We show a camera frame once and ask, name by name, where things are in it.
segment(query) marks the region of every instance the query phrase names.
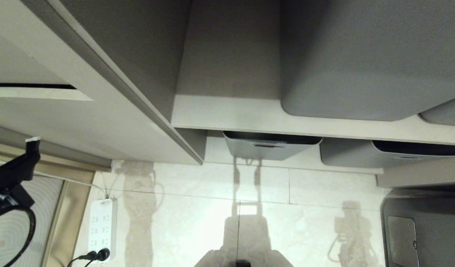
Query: white shelf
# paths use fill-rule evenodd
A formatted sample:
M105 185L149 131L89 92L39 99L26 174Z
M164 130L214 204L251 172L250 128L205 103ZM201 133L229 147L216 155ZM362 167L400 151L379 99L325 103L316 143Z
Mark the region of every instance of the white shelf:
M35 98L92 101L79 90L59 88L0 87L0 98Z
M233 156L229 153L228 145L223 137L207 137L204 162L232 164ZM239 165L247 165L246 160L237 159ZM311 147L283 161L263 160L262 166L292 169L315 169L320 171L355 172L360 174L383 174L383 169L350 168L327 166L321 162L319 145Z
M455 126L427 123L418 115L394 122L300 117L285 113L278 99L178 94L172 124L207 130L455 144Z

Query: tile grout line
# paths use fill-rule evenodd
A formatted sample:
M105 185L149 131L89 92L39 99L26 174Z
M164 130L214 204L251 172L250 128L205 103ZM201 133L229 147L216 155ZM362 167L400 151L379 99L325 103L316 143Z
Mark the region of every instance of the tile grout line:
M239 220L238 220L238 245L236 246L236 261L238 261L238 256L239 256L239 232L241 229L241 201L239 201Z
M228 199L228 198L193 196L193 195L180 195L180 194L173 194L173 193L156 193L156 192L145 192L145 191L131 191L131 190L123 190L123 189L109 189L109 191L146 193L146 194L168 195L168 196L179 196L179 197L192 197L192 198L204 198L204 199L216 199L216 200L232 200L232 199ZM252 201L252 200L239 200L239 201L240 202L241 201L258 202L258 201ZM261 203L295 205L295 206L305 206L305 207L320 207L320 208L347 208L349 210L362 210L362 211L380 211L380 209L375 210L375 209L372 209L372 208L348 208L348 207L338 207L338 206L312 205L312 204L290 203L290 201L289 201L289 203L274 202L274 201L261 201Z
M224 165L232 165L232 163L228 163L228 162L204 162L204 163L208 163L208 164L224 164ZM162 162L158 162L158 164L171 164L171 163L162 163ZM252 166L252 165L247 165L247 164L238 164L240 166ZM378 173L378 172L357 172L357 171L345 171L343 169L320 169L320 168L311 168L311 169L304 169L304 168L300 168L300 167L288 167L288 166L285 166L285 167L282 167L282 166L264 166L262 165L262 167L267 167L267 168L278 168L278 169L300 169L300 170L303 170L303 171L332 171L332 172L341 172L342 174L366 174L366 175L378 175L378 174L384 174L384 173Z
M290 168L288 169L288 203L290 203Z

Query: electrical cord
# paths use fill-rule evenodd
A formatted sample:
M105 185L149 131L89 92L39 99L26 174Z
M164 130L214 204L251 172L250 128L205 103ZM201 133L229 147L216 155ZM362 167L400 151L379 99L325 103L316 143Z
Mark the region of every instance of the electrical cord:
M84 267L87 267L91 264L91 262L93 262L94 260L91 260L90 262L88 262Z
M79 256L77 258L74 258L73 260L71 260L69 263L68 263L68 267L71 266L71 264L75 261L75 260L90 260L90 262L88 262L86 264L85 267L89 266L91 264L91 262L95 261L95 260L99 260L99 261L105 261L109 258L110 256L110 251L108 248L103 248L102 250L99 250L98 253L96 253L95 251L91 251L89 253L87 253L86 255L82 255L82 256Z
M79 260L79 259L78 259L78 258L74 258L73 260L71 260L71 261L68 263L68 266L67 266L67 267L70 267L71 264L72 264L73 262L75 262L76 260Z
M24 211L28 215L28 218L30 220L30 229L28 231L28 236L26 237L25 243L24 243L23 247L21 248L21 250L19 251L19 253L17 255L15 255L15 257L12 260L10 260L7 264L5 264L4 267L11 266L19 259L19 257L21 257L23 252L26 250L26 248L30 244L31 239L33 238L33 234L35 233L35 228L36 228L35 213L33 213L33 211L30 208L20 206L20 205L7 206L5 208L0 209L0 216L5 213L8 213L9 211L13 211L13 210Z
M0 160L0 164L6 164L7 162L4 162L4 161L1 161ZM49 177L49 178L54 178L54 179L61 179L61 180L64 180L64 181L70 181L70 182L74 182L76 184L83 184L83 185L87 185L87 186L92 186L92 187L96 187L98 189L100 189L102 191L102 193L104 194L104 197L107 199L109 198L109 196L106 194L106 192L104 191L104 189L102 189L101 187L95 185L95 184L89 184L89 183L86 183L86 182L82 182L82 181L77 181L77 180L74 180L74 179L70 179L70 178L65 178L65 177L60 177L60 176L56 176L56 175L52 175L52 174L46 174L45 172L41 172L41 171L33 171L34 174L38 174L38 175L42 175L42 176L45 176L45 177Z
M91 262L92 262L93 260L97 260L97 253L95 251L91 251L91 252L87 253L86 255L82 255L77 258L74 258L73 260L71 260L68 263L68 267L70 267L71 264L73 262L75 262L75 260L91 260Z

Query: black cable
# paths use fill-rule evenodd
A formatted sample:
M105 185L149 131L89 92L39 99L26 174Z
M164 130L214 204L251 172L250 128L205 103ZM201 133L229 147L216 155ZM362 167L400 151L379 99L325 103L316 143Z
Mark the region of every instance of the black cable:
M17 255L15 255L15 257L12 260L10 260L7 264L5 264L4 267L10 267L12 264L14 264L19 259L19 257L21 257L21 255L24 253L24 251L30 244L31 239L33 238L33 234L35 233L35 228L36 228L35 213L33 213L33 211L30 208L27 208L25 206L20 206L20 205L6 206L6 207L0 209L0 216L4 215L10 211L13 211L13 210L24 211L28 215L28 218L30 220L30 229L28 231L28 236L26 237L25 243L24 243L23 247L21 247L21 250L17 253Z
M88 262L84 267L87 267L91 264L91 262L93 262L94 260L91 260L90 262Z
M71 261L68 263L68 267L70 267L71 264L72 264L75 260L79 260L79 258L74 258L73 260L71 260Z

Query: white cable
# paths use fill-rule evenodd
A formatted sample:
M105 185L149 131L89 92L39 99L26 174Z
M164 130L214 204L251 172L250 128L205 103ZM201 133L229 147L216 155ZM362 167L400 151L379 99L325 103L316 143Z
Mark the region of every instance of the white cable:
M0 160L0 164L6 164L6 163L7 162L4 162L4 161ZM50 177L50 178L54 178L54 179L61 179L61 180L65 180L65 181L74 182L76 184L83 184L83 185L87 185L87 186L97 187L97 188L99 188L102 191L102 193L104 194L104 197L107 198L106 192L104 191L104 189L102 189L101 187L99 187L99 186L97 186L95 184L89 184L89 183L86 183L86 182L83 182L83 181L78 181L78 180L65 178L65 177L61 177L61 176L46 174L45 172L41 172L41 171L33 171L33 173L34 174L38 174L38 175L42 175L42 176L46 176L46 177Z

